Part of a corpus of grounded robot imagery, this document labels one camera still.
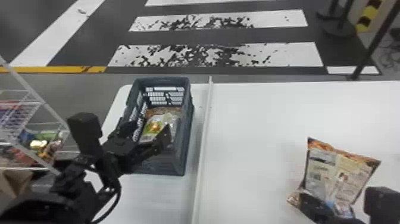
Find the wire shelf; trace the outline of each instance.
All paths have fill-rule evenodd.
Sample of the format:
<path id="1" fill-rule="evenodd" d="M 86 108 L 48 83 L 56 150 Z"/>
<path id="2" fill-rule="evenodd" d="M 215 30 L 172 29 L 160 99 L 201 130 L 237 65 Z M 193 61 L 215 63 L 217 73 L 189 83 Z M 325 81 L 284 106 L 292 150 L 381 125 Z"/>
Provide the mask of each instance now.
<path id="1" fill-rule="evenodd" d="M 7 138 L 16 140 L 40 106 L 40 102 L 0 101 L 0 130 Z"/>
<path id="2" fill-rule="evenodd" d="M 0 170 L 60 174 L 53 164 L 57 151 L 69 136 L 68 125 L 1 55 L 0 66 L 21 86 L 21 89 L 0 86 Z"/>

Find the black cable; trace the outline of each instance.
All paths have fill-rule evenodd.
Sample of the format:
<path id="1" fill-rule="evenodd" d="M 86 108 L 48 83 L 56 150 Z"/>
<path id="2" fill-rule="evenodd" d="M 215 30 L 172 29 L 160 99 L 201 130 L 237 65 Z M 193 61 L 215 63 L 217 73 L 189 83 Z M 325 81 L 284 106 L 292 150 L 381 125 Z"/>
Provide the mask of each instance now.
<path id="1" fill-rule="evenodd" d="M 86 170 L 88 170 L 88 171 L 97 173 L 97 174 L 99 174 L 99 175 L 107 176 L 106 173 L 101 172 L 100 170 L 94 169 L 94 168 L 92 168 L 92 167 L 86 167 L 86 166 L 85 166 L 84 168 L 85 168 Z M 120 199 L 121 199 L 121 188 L 119 187 L 119 188 L 117 188 L 117 189 L 115 189 L 115 190 L 117 191 L 117 198 L 115 198 L 115 200 L 114 200 L 114 202 L 112 203 L 111 207 L 110 207 L 102 216 L 100 216 L 98 219 L 96 219 L 96 220 L 94 220 L 94 221 L 91 221 L 90 224 L 98 224 L 98 223 L 102 222 L 105 218 L 107 218 L 107 217 L 110 215 L 110 213 L 111 213 L 111 212 L 114 210 L 114 208 L 117 206 L 118 202 L 119 202 Z"/>
<path id="2" fill-rule="evenodd" d="M 113 204 L 111 205 L 111 207 L 102 215 L 100 216 L 98 219 L 92 221 L 90 224 L 98 224 L 101 221 L 103 221 L 105 218 L 107 218 L 107 216 L 110 215 L 110 213 L 114 210 L 114 208 L 117 206 L 118 202 L 120 201 L 121 198 L 121 188 L 117 189 L 117 198 L 114 200 Z"/>

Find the black floor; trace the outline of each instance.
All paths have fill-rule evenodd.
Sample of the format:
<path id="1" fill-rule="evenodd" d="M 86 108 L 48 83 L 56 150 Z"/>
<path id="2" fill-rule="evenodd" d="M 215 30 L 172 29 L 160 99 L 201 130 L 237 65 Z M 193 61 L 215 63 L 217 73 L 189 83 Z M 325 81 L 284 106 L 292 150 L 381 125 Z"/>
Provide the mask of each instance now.
<path id="1" fill-rule="evenodd" d="M 11 61 L 74 0 L 3 0 L 0 54 Z M 49 66 L 107 66 L 119 45 L 315 42 L 324 66 L 356 66 L 365 53 L 357 38 L 327 36 L 315 16 L 319 0 L 278 0 L 145 7 L 146 0 L 106 0 L 51 60 Z M 308 27 L 128 32 L 139 15 L 303 9 Z M 109 67 L 107 73 L 328 74 L 326 67 Z"/>

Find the yellow and black stripe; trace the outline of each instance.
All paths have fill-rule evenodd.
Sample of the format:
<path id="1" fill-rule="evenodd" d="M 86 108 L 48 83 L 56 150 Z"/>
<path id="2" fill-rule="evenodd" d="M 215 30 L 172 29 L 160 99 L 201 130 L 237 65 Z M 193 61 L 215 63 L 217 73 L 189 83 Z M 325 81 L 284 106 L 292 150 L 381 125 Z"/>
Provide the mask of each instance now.
<path id="1" fill-rule="evenodd" d="M 357 32 L 367 32 L 376 15 L 378 15 L 379 7 L 385 0 L 369 0 L 367 6 L 362 13 L 361 18 L 357 22 Z"/>
<path id="2" fill-rule="evenodd" d="M 46 66 L 46 67 L 14 67 L 18 73 L 103 73 L 104 66 Z M 0 73 L 8 73 L 7 69 L 0 67 Z"/>

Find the crosswalk stripe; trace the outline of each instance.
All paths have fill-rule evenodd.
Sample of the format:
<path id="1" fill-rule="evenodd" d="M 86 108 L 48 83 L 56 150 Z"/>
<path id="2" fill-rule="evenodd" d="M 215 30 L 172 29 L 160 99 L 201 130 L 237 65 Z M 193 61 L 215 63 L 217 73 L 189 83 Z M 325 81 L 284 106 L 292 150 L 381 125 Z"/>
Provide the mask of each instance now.
<path id="1" fill-rule="evenodd" d="M 314 42 L 222 45 L 120 45 L 108 66 L 321 67 Z"/>
<path id="2" fill-rule="evenodd" d="M 105 0 L 77 0 L 11 63 L 11 66 L 47 66 Z"/>
<path id="3" fill-rule="evenodd" d="M 276 1 L 276 0 L 250 0 L 250 1 Z M 190 5 L 221 2 L 248 2 L 246 0 L 148 0 L 146 6 L 160 5 Z"/>
<path id="4" fill-rule="evenodd" d="M 307 27 L 302 10 L 141 16 L 130 32 L 228 28 Z"/>
<path id="5" fill-rule="evenodd" d="M 355 70 L 355 66 L 327 66 L 329 74 L 352 74 Z M 365 66 L 361 71 L 361 74 L 379 74 L 378 69 L 375 66 Z"/>

